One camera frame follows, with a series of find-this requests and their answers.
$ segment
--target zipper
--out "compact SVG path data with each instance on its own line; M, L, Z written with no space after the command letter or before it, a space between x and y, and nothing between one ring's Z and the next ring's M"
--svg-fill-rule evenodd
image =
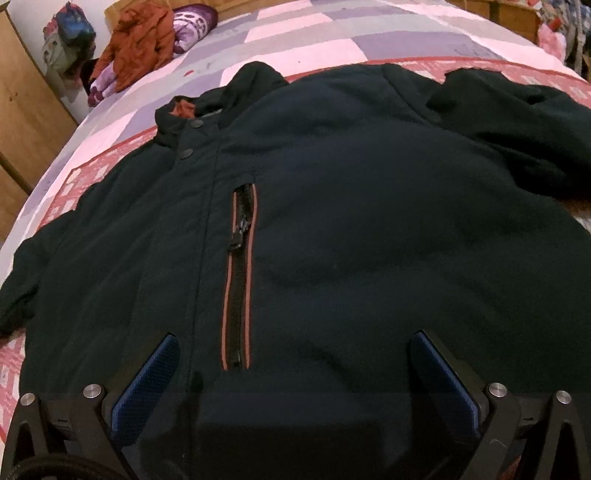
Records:
M222 319L224 370L250 367L252 241L256 222L256 187L246 183L232 195L232 236Z

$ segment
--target wooden cabinet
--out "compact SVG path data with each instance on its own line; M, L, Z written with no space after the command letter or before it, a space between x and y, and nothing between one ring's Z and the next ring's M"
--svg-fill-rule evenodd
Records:
M22 45L6 5L0 7L0 242L77 127Z
M540 19L526 5L504 0L448 0L461 9L480 15L536 43Z

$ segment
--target bedspread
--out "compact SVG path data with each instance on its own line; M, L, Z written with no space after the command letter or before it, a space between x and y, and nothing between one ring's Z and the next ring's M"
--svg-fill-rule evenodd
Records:
M443 0L297 0L241 15L88 115L24 205L0 251L0 281L25 238L74 208L90 184L153 137L157 107L174 95L195 97L223 86L253 60L290 80L363 62L398 63L440 82L457 68L494 69L516 82L554 86L591 107L589 85L556 58ZM0 451L19 396L24 341L17 332L0 348Z

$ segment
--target orange jacket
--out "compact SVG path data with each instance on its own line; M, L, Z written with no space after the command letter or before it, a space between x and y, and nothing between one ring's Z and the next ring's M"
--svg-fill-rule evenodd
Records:
M121 12L111 41L92 71L91 80L114 60L115 90L120 92L147 73L166 65L173 58L173 17L171 9L150 1Z

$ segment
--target wooden furniture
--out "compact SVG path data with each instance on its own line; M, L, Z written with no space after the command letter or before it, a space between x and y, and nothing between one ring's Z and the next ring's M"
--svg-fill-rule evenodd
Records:
M105 19L109 30L119 21L119 15L123 10L145 0L119 0L105 10ZM152 0L170 8L184 7L191 4L205 4L217 10L219 21L247 14L260 8L274 7L275 5L291 2L292 0Z
M0 244L22 204L76 130L0 7Z
M461 9L491 20L533 43L537 40L540 19L531 7L504 0L447 1Z

